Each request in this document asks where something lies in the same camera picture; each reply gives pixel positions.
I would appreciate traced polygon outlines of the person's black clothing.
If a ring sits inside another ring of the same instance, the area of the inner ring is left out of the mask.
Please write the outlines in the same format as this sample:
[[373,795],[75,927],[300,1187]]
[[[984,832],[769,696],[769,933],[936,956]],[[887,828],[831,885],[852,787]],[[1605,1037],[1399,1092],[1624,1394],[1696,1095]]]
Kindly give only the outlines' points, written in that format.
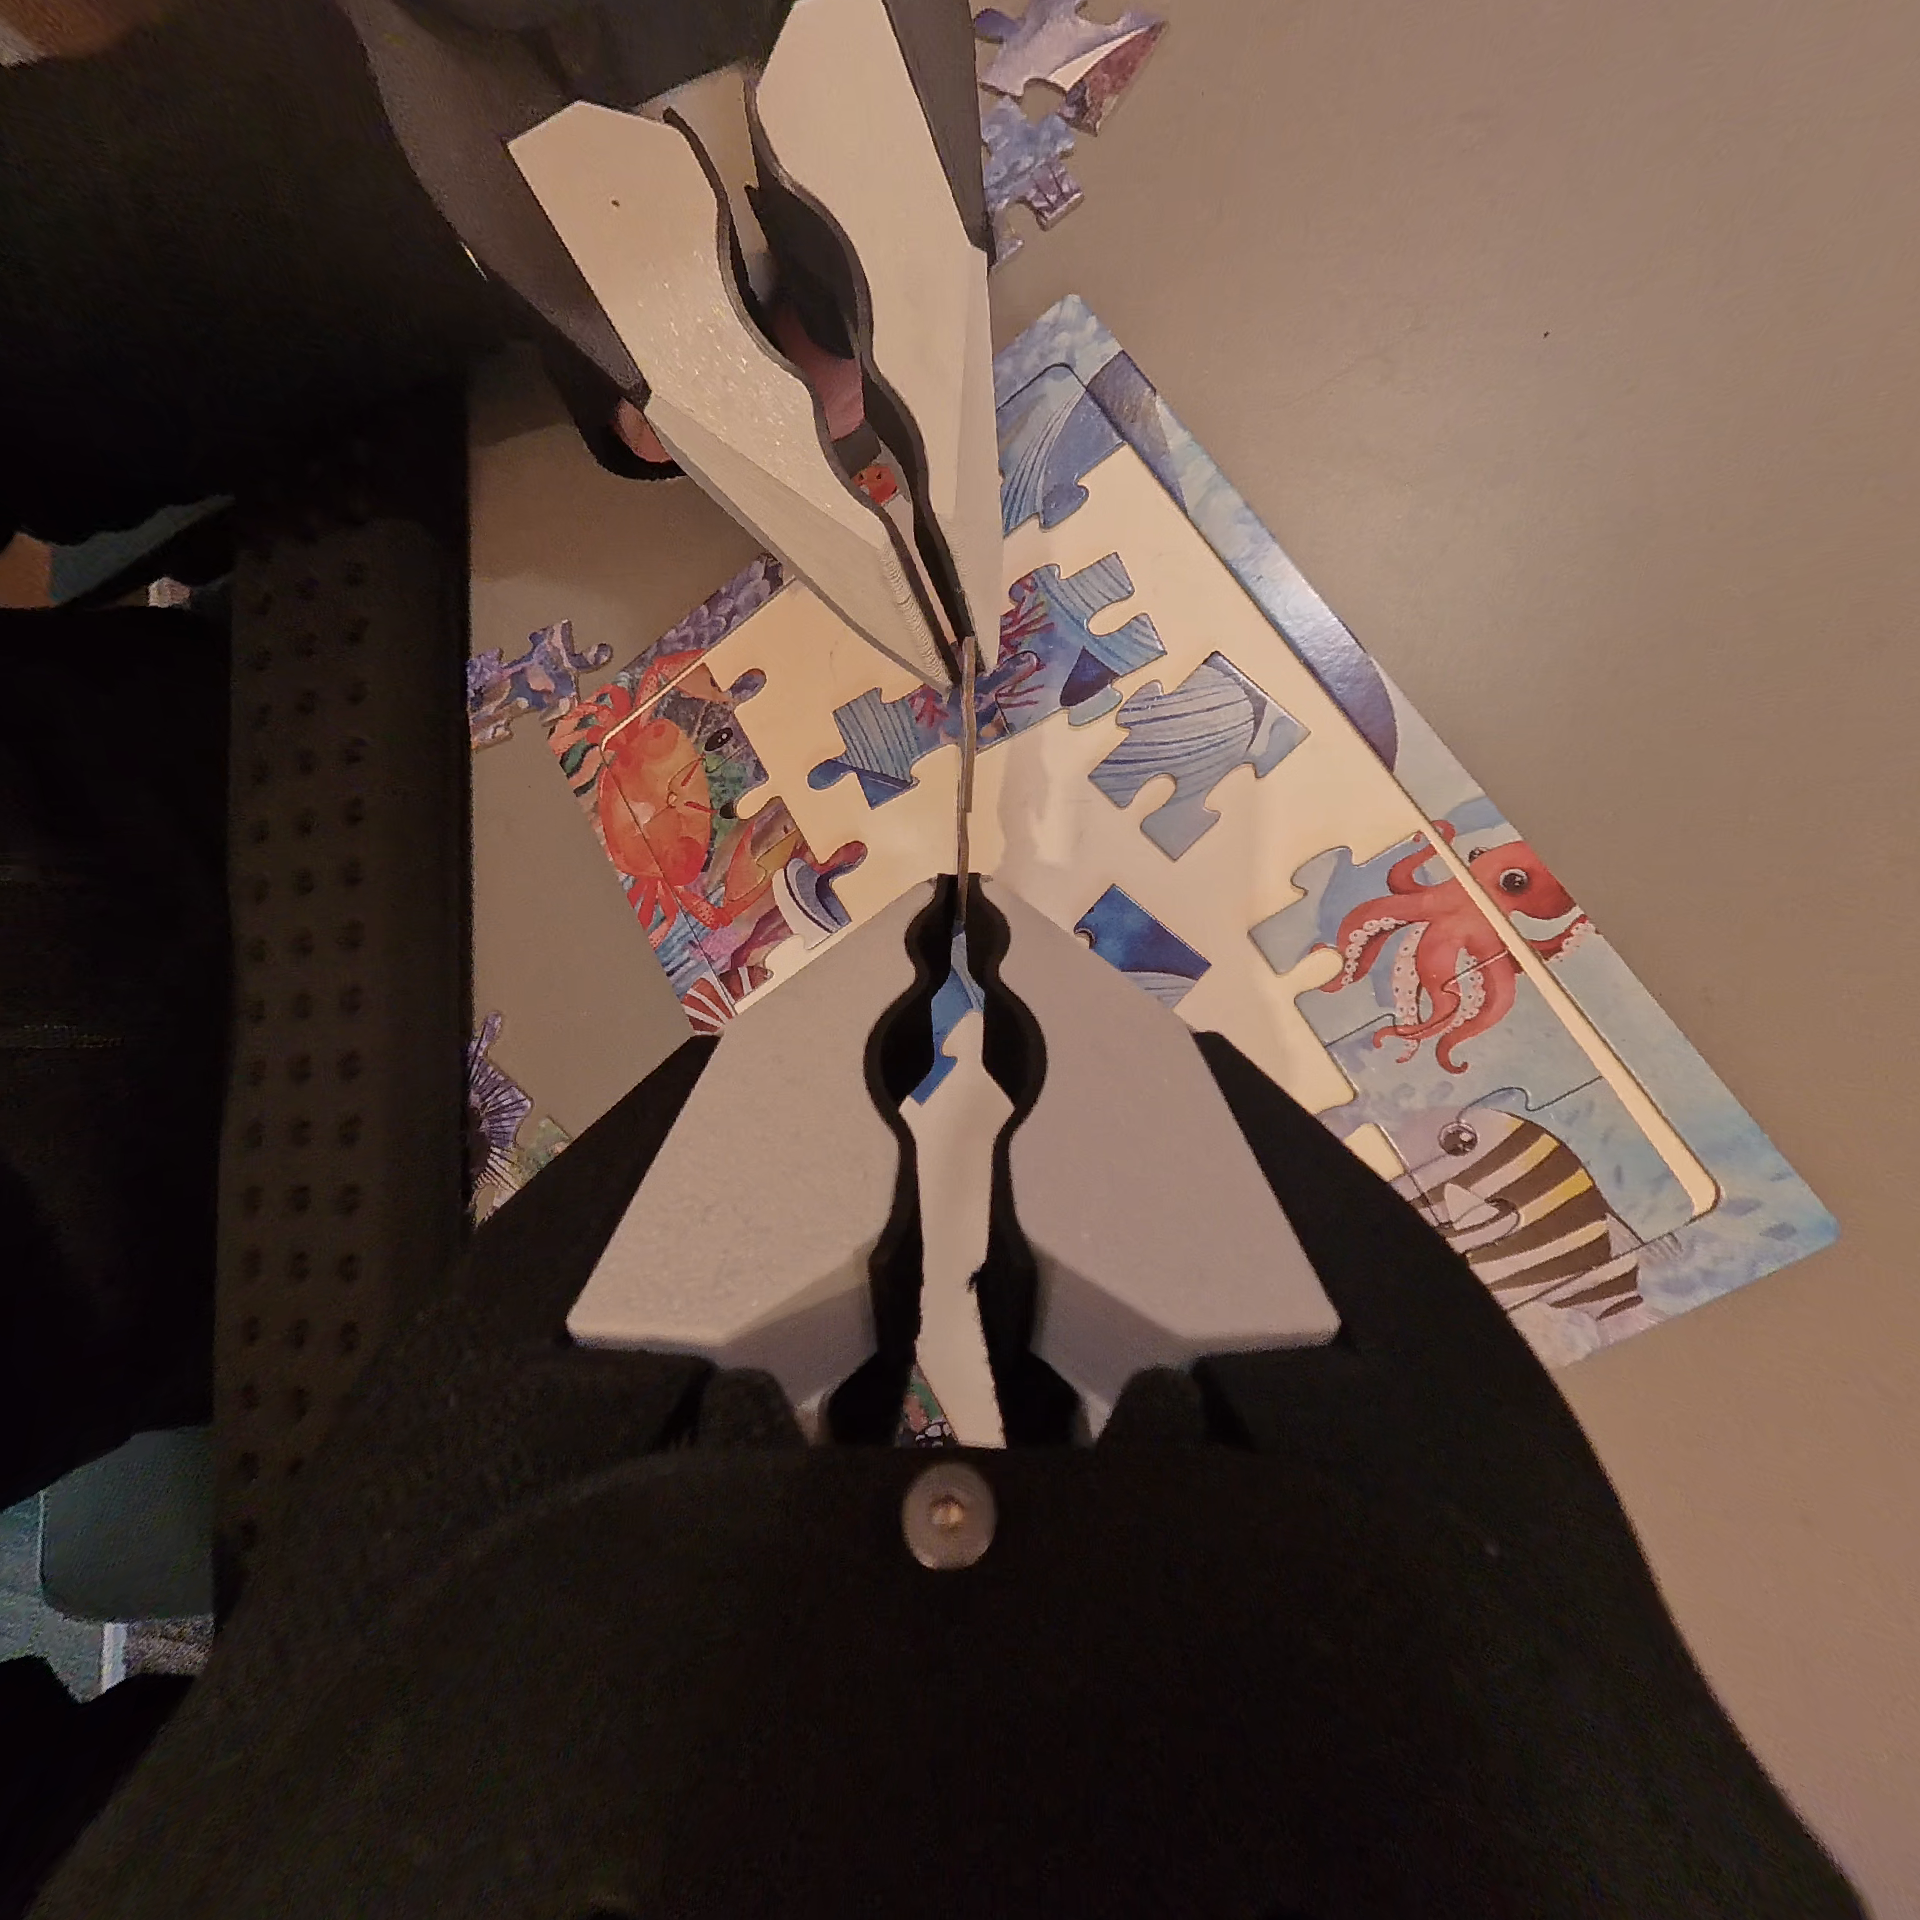
[[3,616],[3,1504],[211,1406],[229,639]]

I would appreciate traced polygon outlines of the person's left forearm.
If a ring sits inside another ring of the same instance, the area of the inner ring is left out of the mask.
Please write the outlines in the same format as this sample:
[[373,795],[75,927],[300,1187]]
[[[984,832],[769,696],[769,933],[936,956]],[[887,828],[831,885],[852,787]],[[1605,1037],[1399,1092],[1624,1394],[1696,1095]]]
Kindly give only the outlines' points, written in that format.
[[5,538],[248,492],[510,333],[334,5],[5,70]]

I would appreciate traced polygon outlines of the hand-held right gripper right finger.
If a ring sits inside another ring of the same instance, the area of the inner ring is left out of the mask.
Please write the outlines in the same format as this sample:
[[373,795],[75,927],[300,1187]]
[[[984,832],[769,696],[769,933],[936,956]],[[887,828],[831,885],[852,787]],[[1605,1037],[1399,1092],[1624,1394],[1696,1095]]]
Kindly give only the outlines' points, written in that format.
[[971,1283],[1004,1440],[1089,1440],[1143,1372],[1329,1344],[1329,1295],[1189,1024],[983,875],[967,962],[1011,1104]]

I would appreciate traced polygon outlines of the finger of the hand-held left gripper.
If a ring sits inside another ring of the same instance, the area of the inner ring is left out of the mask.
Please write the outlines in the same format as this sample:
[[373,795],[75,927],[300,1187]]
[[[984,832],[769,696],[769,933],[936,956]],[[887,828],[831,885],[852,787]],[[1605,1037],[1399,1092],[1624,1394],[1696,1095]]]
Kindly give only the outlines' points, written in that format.
[[508,152],[631,354],[663,448],[869,644],[950,686],[901,531],[855,486],[819,395],[739,291],[728,198],[700,138],[567,104]]
[[976,42],[963,3],[797,3],[750,90],[758,213],[833,314],[945,630],[999,611],[1000,476]]

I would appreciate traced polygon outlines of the person's left hand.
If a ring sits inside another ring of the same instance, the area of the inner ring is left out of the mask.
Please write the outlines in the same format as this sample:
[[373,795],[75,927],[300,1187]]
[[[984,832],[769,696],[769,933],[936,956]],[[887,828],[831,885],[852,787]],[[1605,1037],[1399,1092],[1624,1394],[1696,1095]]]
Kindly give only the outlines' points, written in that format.
[[611,432],[614,436],[614,451],[608,455],[613,472],[641,482],[687,478],[700,486],[703,485],[696,472],[678,463],[671,451],[661,443],[657,432],[631,399],[616,399]]

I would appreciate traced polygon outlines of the black perforated pad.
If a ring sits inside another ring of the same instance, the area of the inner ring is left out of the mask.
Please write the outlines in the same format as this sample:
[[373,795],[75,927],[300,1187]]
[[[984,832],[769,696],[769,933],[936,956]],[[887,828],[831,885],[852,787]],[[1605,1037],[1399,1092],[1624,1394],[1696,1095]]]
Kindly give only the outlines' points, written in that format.
[[232,576],[221,1604],[463,1234],[463,557],[350,507],[260,519]]

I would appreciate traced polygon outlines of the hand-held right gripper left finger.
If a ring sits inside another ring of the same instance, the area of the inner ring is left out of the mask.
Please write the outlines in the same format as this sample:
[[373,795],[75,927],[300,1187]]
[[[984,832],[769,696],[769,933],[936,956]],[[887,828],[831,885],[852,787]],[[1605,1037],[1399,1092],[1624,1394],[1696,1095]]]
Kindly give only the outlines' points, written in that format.
[[917,1140],[955,883],[917,879],[739,1015],[567,1332],[763,1372],[831,1440],[891,1445],[921,1334]]

